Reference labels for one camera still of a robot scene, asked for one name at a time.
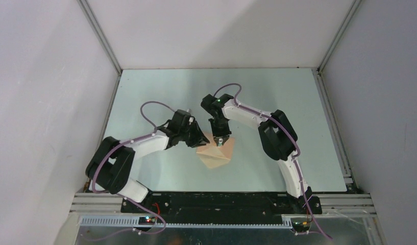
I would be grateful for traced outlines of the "tan paper envelope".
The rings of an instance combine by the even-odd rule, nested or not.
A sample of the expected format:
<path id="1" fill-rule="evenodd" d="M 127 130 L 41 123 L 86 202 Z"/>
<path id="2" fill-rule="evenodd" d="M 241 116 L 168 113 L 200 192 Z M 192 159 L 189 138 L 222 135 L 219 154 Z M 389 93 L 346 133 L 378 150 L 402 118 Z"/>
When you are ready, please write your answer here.
<path id="1" fill-rule="evenodd" d="M 196 155 L 209 169 L 228 164 L 233 156 L 235 138 L 229 138 L 225 144 L 217 146 L 211 133 L 204 132 L 204 134 L 210 143 L 197 147 Z"/>

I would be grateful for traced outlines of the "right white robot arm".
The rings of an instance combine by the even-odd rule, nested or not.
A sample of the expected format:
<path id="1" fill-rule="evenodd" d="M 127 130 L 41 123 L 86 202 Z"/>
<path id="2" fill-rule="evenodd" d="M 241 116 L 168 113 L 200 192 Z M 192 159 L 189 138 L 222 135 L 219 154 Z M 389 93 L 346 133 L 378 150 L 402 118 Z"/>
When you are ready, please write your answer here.
<path id="1" fill-rule="evenodd" d="M 226 145 L 232 134 L 229 121 L 238 121 L 256 129 L 265 154 L 279 166 L 291 211 L 297 214 L 322 213 L 320 200 L 305 181 L 298 163 L 301 153 L 297 145 L 298 136 L 283 111 L 269 113 L 247 107 L 229 94 L 219 98 L 208 94 L 202 99 L 201 107 L 211 115 L 212 136 L 219 148 Z"/>

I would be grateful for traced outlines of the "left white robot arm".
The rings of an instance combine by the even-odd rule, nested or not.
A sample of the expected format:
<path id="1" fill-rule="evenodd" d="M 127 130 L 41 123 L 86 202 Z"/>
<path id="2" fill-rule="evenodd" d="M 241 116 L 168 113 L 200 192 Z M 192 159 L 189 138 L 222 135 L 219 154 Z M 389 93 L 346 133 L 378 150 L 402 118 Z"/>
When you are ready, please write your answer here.
<path id="1" fill-rule="evenodd" d="M 130 177 L 133 162 L 151 153 L 170 149 L 179 142 L 190 148 L 210 142 L 195 117 L 184 110 L 177 110 L 171 119 L 156 126 L 153 133 L 123 142 L 106 137 L 87 165 L 85 174 L 94 185 L 99 185 L 110 194 L 132 199 L 136 209 L 148 212 L 153 206 L 153 198 L 149 196 L 151 191 Z"/>

